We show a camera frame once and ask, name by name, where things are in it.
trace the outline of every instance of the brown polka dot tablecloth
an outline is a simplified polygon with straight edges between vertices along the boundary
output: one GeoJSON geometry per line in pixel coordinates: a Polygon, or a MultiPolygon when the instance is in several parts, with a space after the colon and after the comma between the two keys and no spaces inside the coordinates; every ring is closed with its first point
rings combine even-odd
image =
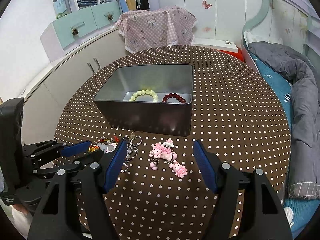
{"type": "MultiPolygon", "coordinates": [[[[120,66],[187,63],[194,67],[191,133],[187,137],[135,132],[143,138],[138,156],[119,174],[116,186],[104,196],[121,240],[199,240],[205,232],[217,196],[205,186],[193,156],[193,141],[200,139],[241,171],[262,168],[278,192],[290,156],[290,132],[280,101],[267,82],[246,64],[226,53],[196,46],[148,49],[123,57],[94,74],[74,94],[61,115],[55,139],[68,144],[101,136],[130,136],[131,131],[110,127],[92,99],[120,66]],[[178,178],[164,162],[149,167],[149,151],[157,142],[172,138],[179,163],[188,175],[178,178]]],[[[61,157],[62,166],[73,158],[61,157]]],[[[236,235],[243,194],[230,236],[236,235]]],[[[79,219],[88,225],[81,193],[79,219]]]]}

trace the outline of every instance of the pine cone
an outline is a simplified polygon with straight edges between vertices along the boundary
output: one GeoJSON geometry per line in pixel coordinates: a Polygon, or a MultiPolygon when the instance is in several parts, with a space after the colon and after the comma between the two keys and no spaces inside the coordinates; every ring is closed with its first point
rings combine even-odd
{"type": "Polygon", "coordinates": [[[72,35],[77,36],[79,34],[79,31],[77,29],[72,30],[72,35]]]}

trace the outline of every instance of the blue gripper pad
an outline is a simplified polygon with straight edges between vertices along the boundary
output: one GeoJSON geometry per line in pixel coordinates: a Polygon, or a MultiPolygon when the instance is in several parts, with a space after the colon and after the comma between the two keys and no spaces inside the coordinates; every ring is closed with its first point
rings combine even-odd
{"type": "Polygon", "coordinates": [[[114,155],[106,170],[106,180],[103,186],[104,194],[108,193],[109,190],[115,186],[122,165],[127,156],[127,148],[127,142],[122,139],[113,152],[106,153],[114,155]]]}
{"type": "Polygon", "coordinates": [[[202,178],[204,179],[206,186],[212,190],[213,193],[217,193],[218,185],[216,183],[216,172],[207,158],[207,155],[209,154],[213,153],[207,152],[199,140],[196,140],[193,143],[193,155],[201,171],[202,178]]]}
{"type": "Polygon", "coordinates": [[[80,153],[87,152],[90,147],[90,144],[91,144],[90,141],[84,141],[84,142],[72,144],[70,146],[66,146],[61,151],[61,156],[70,157],[72,155],[74,156],[80,153]]]}

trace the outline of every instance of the red bead bracelet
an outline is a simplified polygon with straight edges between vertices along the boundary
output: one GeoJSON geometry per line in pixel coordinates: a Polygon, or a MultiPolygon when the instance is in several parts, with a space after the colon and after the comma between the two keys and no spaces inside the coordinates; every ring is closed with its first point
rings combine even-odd
{"type": "Polygon", "coordinates": [[[168,95],[165,95],[165,97],[162,98],[162,102],[166,103],[169,98],[175,98],[175,99],[177,99],[179,102],[181,102],[183,104],[186,103],[186,100],[183,99],[180,95],[177,95],[176,93],[169,93],[168,95]]]}

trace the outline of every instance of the metal screw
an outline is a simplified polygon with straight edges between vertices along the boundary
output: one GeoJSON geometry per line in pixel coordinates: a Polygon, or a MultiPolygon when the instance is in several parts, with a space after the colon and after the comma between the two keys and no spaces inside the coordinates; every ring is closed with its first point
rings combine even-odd
{"type": "Polygon", "coordinates": [[[65,169],[60,169],[60,170],[58,170],[58,175],[63,175],[63,174],[65,174],[66,173],[66,170],[65,169]]]}
{"type": "Polygon", "coordinates": [[[228,169],[231,168],[231,166],[230,166],[229,163],[223,163],[223,164],[221,165],[221,167],[224,168],[225,170],[228,170],[228,169]]]}
{"type": "Polygon", "coordinates": [[[256,173],[257,173],[258,175],[262,175],[262,174],[263,174],[263,170],[262,170],[262,169],[256,169],[256,173]]]}
{"type": "Polygon", "coordinates": [[[91,163],[90,164],[90,168],[91,169],[96,169],[96,168],[98,168],[99,167],[99,163],[91,163]]]}

